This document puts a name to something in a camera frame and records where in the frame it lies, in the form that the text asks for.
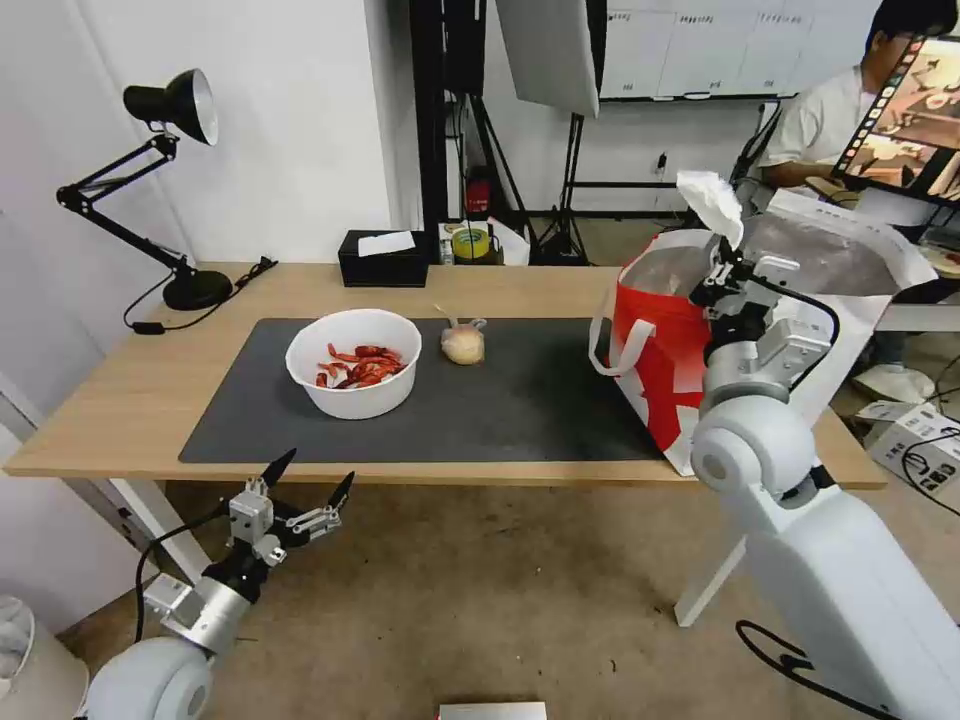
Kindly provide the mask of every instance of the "wooden table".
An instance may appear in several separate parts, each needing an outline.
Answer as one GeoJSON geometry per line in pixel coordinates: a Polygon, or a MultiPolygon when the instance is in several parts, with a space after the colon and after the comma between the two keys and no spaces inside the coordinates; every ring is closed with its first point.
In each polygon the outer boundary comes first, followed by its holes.
{"type": "MultiPolygon", "coordinates": [[[[238,277],[245,264],[207,267],[238,277]]],[[[344,288],[334,265],[279,265],[197,326],[160,337],[131,336],[7,464],[10,475],[108,479],[156,535],[181,524],[156,480],[244,480],[249,464],[187,465],[184,443],[256,322],[381,307],[432,317],[434,303],[460,317],[592,317],[617,268],[432,267],[425,289],[344,288]]],[[[154,319],[183,322],[165,308],[154,319]]],[[[828,411],[816,427],[818,451],[850,488],[880,488],[879,469],[828,411]]],[[[538,463],[294,464],[284,482],[339,480],[442,485],[698,487],[663,460],[538,463]]],[[[165,544],[191,577],[209,560],[187,534],[165,544]]]]}

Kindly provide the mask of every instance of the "black desk lamp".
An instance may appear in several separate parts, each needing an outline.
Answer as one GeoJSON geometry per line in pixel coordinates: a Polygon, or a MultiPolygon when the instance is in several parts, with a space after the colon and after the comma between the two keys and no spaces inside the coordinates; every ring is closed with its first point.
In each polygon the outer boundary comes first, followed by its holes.
{"type": "Polygon", "coordinates": [[[73,185],[60,188],[57,191],[57,201],[68,210],[85,217],[170,268],[174,275],[173,280],[163,288],[163,300],[170,308],[200,310],[219,305],[230,296],[233,289],[233,284],[226,275],[191,267],[183,254],[168,250],[131,232],[94,208],[98,200],[176,158],[180,138],[167,130],[168,123],[176,125],[198,142],[217,144],[217,113],[207,78],[200,70],[188,70],[177,75],[166,88],[131,85],[123,91],[123,104],[131,115],[143,120],[156,135],[105,168],[73,185]],[[104,177],[151,150],[159,152],[162,157],[129,175],[118,178],[104,177]]]}

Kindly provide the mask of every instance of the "garlic bulb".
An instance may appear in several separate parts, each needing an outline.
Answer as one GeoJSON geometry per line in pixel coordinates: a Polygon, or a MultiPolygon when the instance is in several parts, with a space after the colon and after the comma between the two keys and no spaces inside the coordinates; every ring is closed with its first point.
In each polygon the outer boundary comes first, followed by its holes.
{"type": "MultiPolygon", "coordinates": [[[[447,315],[439,306],[434,306],[447,315]]],[[[450,327],[440,335],[440,348],[443,354],[457,365],[476,365],[483,360],[483,333],[480,329],[487,321],[478,318],[469,323],[460,323],[457,318],[447,315],[450,327]]]]}

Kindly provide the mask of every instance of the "lamp base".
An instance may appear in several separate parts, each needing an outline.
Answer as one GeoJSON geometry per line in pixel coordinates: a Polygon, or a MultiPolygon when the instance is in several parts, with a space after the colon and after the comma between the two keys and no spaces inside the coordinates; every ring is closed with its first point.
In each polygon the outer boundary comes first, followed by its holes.
{"type": "Polygon", "coordinates": [[[177,272],[163,288],[163,301],[171,310],[203,310],[219,305],[233,292],[233,283],[215,270],[177,272]]]}

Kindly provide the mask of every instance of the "lamp arm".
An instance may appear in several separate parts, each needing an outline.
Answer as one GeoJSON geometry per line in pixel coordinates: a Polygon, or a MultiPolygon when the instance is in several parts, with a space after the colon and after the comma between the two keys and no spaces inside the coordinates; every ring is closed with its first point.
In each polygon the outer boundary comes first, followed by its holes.
{"type": "Polygon", "coordinates": [[[72,185],[66,185],[57,190],[57,202],[71,212],[75,212],[83,218],[86,218],[98,227],[115,235],[128,245],[132,245],[140,252],[149,255],[157,262],[165,265],[171,270],[178,272],[189,272],[190,268],[186,258],[177,256],[161,248],[159,245],[151,242],[145,237],[137,235],[133,231],[125,228],[120,223],[108,218],[103,213],[94,208],[94,203],[110,195],[117,190],[126,187],[135,182],[144,175],[153,172],[157,168],[173,161],[177,156],[177,141],[175,135],[166,133],[157,134],[150,138],[136,150],[127,153],[123,157],[115,160],[106,167],[97,170],[92,175],[88,175],[79,182],[72,185]],[[130,175],[115,179],[102,179],[108,173],[113,172],[119,167],[127,164],[131,160],[143,155],[150,150],[157,150],[162,157],[145,167],[137,170],[130,175]]]}

